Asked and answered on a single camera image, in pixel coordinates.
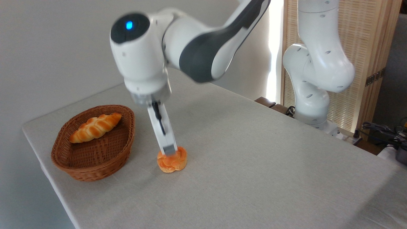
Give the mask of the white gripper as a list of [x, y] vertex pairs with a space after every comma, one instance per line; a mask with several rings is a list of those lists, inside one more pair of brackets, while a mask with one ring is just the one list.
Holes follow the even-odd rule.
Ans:
[[147, 110], [160, 151], [166, 156], [174, 155], [177, 152], [177, 145], [164, 104], [153, 102]]

